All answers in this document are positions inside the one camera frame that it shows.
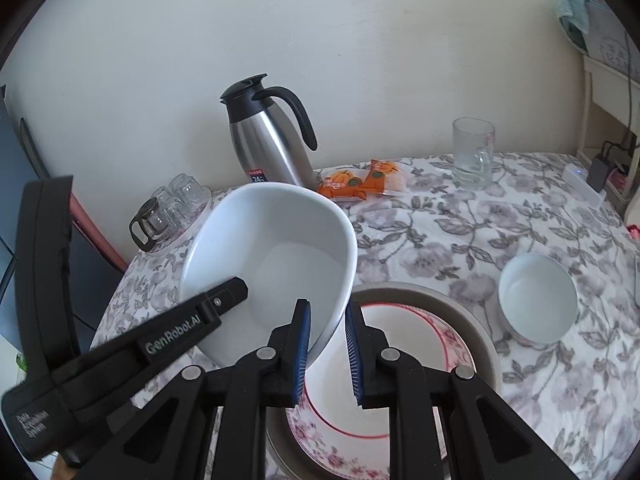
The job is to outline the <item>large stainless steel basin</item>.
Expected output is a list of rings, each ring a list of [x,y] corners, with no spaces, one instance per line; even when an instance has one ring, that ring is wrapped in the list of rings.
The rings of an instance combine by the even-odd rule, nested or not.
[[[352,299],[366,323],[426,367],[459,365],[501,388],[494,345],[473,315],[434,289],[402,283],[359,285]],[[267,416],[268,452],[291,479],[386,479],[390,475],[388,411],[360,408],[352,392],[345,332],[338,328],[306,371],[292,410]]]

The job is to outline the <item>white square bowl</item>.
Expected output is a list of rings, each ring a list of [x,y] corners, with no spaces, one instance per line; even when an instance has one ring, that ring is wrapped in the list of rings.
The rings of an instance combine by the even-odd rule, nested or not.
[[[314,362],[340,325],[357,256],[352,222],[319,193],[284,183],[241,186],[214,207],[183,263],[180,300],[229,278],[248,288],[198,348],[216,366],[232,365],[265,346],[274,328],[291,321],[297,300],[306,299]]]

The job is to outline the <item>pale blue round bowl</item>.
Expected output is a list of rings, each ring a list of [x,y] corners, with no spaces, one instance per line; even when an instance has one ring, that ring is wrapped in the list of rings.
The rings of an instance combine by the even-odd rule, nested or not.
[[[552,258],[523,254],[503,268],[498,284],[503,326],[528,344],[554,344],[572,328],[578,315],[576,286]]]

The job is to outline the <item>pink floral plate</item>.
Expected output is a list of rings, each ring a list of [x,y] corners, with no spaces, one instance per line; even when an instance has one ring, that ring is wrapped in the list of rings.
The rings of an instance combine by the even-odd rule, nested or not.
[[[474,367],[461,336],[438,316],[406,304],[364,304],[364,322],[422,365],[449,372]],[[306,373],[296,408],[285,412],[293,439],[311,461],[342,479],[390,476],[386,408],[364,410],[352,392],[345,330],[339,327]]]

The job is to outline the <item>strawberry pattern bowl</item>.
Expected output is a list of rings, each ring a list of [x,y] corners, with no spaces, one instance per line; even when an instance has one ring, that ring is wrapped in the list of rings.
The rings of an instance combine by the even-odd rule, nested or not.
[[[388,343],[421,364],[449,370],[452,357],[434,318],[403,304],[369,304],[362,308],[366,323],[385,333]],[[330,437],[380,440],[388,435],[386,408],[364,410],[352,392],[344,328],[333,335],[306,375],[307,411]]]

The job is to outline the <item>upturned small glass cup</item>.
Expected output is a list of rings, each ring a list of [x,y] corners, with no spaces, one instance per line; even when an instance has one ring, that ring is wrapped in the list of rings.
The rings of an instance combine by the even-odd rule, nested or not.
[[[203,188],[192,176],[178,174],[169,182],[171,192],[186,205],[190,211],[197,211],[209,200],[209,190]]]

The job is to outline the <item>floral fleece tablecloth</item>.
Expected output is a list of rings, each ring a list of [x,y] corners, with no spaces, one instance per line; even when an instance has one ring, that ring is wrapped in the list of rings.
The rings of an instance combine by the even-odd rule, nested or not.
[[[350,204],[357,282],[443,292],[485,327],[506,400],[583,479],[614,479],[639,441],[637,248],[609,206],[561,178],[570,156],[503,154],[489,188],[454,184],[447,156],[406,159],[404,194]],[[575,325],[554,344],[517,341],[498,322],[498,279],[513,258],[546,255],[572,277]]]

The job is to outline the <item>stainless steel thermos jug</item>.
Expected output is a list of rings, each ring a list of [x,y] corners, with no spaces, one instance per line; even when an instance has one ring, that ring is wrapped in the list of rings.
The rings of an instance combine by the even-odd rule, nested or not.
[[[265,88],[264,74],[232,84],[221,95],[231,140],[244,174],[252,182],[281,182],[318,188],[308,151],[318,148],[302,101],[283,87]]]

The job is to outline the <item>orange snack packet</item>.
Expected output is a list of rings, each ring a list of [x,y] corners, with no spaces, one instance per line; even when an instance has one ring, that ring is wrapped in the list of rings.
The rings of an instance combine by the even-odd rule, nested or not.
[[[362,184],[363,180],[358,171],[341,169],[324,177],[318,192],[337,203],[360,202],[367,199]]]
[[[399,162],[372,159],[360,184],[363,192],[375,195],[399,195],[407,191],[407,171]]]

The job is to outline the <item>white power strip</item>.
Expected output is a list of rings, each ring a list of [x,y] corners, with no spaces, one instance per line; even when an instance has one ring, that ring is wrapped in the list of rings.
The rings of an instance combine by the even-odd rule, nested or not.
[[[597,192],[587,183],[587,176],[588,171],[585,168],[573,164],[566,165],[562,174],[563,180],[574,188],[591,208],[599,209],[605,201],[606,192],[605,190]]]

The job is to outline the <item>black power adapter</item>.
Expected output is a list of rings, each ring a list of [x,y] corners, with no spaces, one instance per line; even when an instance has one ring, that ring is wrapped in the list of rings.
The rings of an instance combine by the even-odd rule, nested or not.
[[[599,154],[590,164],[586,182],[594,192],[600,193],[605,187],[611,171],[612,166],[608,158]]]

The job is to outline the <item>clear glass mug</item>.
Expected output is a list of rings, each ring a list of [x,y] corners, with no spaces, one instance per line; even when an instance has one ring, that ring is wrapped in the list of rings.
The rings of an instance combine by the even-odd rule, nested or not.
[[[457,184],[484,190],[491,184],[495,127],[487,120],[459,117],[452,123],[454,169]]]

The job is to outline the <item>white shelf unit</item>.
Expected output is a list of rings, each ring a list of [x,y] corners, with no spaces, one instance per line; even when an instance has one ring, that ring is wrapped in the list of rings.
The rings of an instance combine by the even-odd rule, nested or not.
[[[626,214],[639,189],[639,84],[585,55],[584,107],[577,157],[586,167],[599,154],[615,162],[605,185],[608,200]]]

